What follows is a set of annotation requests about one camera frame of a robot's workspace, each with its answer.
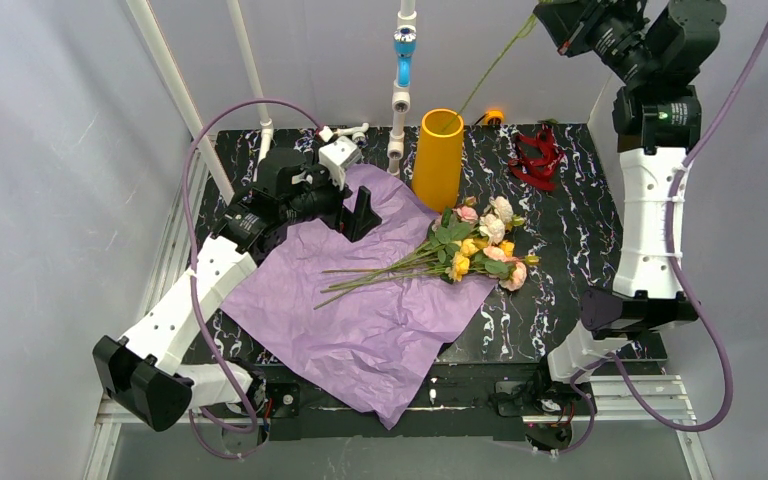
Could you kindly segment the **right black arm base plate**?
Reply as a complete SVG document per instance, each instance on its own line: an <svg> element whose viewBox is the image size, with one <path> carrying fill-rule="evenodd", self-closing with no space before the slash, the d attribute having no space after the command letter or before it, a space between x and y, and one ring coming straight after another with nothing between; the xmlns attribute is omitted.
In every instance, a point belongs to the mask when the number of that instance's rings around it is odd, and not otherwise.
<svg viewBox="0 0 768 480"><path fill-rule="evenodd" d="M585 399L569 384L554 381L499 381L489 399L502 417L545 415L562 421L590 412Z"/></svg>

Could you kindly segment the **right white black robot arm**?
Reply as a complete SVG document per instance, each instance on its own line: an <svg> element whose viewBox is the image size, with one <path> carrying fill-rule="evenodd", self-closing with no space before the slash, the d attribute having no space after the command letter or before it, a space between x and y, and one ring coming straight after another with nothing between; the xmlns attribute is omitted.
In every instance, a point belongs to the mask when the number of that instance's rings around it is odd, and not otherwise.
<svg viewBox="0 0 768 480"><path fill-rule="evenodd" d="M580 297L580 319L542 359L551 380L583 383L596 363L647 331L696 319L673 271L683 200L672 190L701 135L694 79L719 44L719 1L671 1L654 20L641 1L552 1L534 15L558 52L592 52L621 80L612 119L623 175L620 262L609 288Z"/></svg>

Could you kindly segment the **red printed ribbon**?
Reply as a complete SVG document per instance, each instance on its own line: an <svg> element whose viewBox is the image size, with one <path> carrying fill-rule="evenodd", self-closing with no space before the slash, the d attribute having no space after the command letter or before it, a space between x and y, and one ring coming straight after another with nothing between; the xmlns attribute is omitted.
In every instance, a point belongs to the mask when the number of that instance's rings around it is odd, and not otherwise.
<svg viewBox="0 0 768 480"><path fill-rule="evenodd" d="M541 123L533 137L517 134L513 145L509 173L539 191L553 193L557 187L553 179L564 153L555 141L552 124Z"/></svg>

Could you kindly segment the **pink paper flower bouquet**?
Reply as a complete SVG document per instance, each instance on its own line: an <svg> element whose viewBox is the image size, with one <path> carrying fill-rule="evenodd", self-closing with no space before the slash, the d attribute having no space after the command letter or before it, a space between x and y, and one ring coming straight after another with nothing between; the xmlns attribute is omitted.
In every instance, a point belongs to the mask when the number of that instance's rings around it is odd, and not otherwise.
<svg viewBox="0 0 768 480"><path fill-rule="evenodd" d="M535 254L517 256L516 245L509 239L525 219L514 212L504 196L492 197L481 211L476 205L477 199L469 196L453 208L446 207L412 252L383 268L357 269L357 278L323 289L323 294L332 296L316 307L320 309L362 287L413 278L433 277L456 284L478 274L497 281L509 292L519 290L528 270L540 263Z"/></svg>

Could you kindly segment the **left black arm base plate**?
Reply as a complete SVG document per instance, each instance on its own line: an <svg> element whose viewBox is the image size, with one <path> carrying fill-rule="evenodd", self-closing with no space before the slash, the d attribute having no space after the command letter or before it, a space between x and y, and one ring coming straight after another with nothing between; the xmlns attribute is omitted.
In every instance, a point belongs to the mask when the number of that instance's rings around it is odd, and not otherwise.
<svg viewBox="0 0 768 480"><path fill-rule="evenodd" d="M231 395L235 394L233 388L228 385L223 388L219 397L211 398L211 403L204 402L195 407L194 413L205 416L205 413L209 412L217 419L234 425L250 424L251 418L243 401L239 398L231 400ZM246 389L246 394L259 422L263 418L271 421L299 415L301 392L298 383L255 380Z"/></svg>

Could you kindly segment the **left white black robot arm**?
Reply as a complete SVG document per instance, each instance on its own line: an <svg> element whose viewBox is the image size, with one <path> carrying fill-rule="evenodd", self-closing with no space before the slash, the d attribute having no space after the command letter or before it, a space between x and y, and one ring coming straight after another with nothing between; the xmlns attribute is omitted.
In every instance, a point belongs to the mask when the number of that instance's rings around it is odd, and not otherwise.
<svg viewBox="0 0 768 480"><path fill-rule="evenodd" d="M106 394L156 432L194 409L266 403L265 377L241 361L186 365L183 357L207 319L287 237L289 226L322 221L351 242L380 225L371 193L346 180L361 151L345 137L316 159L274 148L251 185L237 193L196 260L148 313L119 338L102 337L92 355Z"/></svg>

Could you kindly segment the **pink rose flower stem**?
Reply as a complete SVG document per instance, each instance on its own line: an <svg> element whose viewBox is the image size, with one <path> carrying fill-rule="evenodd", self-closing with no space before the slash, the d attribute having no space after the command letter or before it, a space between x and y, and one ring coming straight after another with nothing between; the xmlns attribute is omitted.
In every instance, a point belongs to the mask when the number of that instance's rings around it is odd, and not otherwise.
<svg viewBox="0 0 768 480"><path fill-rule="evenodd" d="M424 13L418 101L473 121L582 123L592 106L589 64L560 56L533 1L436 1Z"/></svg>

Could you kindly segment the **small white pipe elbow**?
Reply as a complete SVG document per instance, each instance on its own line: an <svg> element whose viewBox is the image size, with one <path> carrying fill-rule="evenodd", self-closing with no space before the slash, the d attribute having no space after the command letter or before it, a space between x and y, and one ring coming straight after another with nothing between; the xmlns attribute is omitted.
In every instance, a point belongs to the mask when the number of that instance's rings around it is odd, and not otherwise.
<svg viewBox="0 0 768 480"><path fill-rule="evenodd" d="M364 147L368 143L367 132L370 125L366 122L354 127L340 127L334 130L338 137L347 137L359 147Z"/></svg>

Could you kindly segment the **purple pink wrapping paper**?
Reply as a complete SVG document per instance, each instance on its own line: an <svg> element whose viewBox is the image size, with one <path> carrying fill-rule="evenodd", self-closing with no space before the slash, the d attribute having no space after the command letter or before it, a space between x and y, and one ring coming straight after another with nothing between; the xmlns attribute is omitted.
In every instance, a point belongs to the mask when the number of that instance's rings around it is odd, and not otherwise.
<svg viewBox="0 0 768 480"><path fill-rule="evenodd" d="M357 242L318 220L291 226L221 309L292 372L392 428L495 284L481 275L453 285L426 277L328 293L339 270L386 267L413 251L435 217L379 167L355 165L347 181L370 190L381 224Z"/></svg>

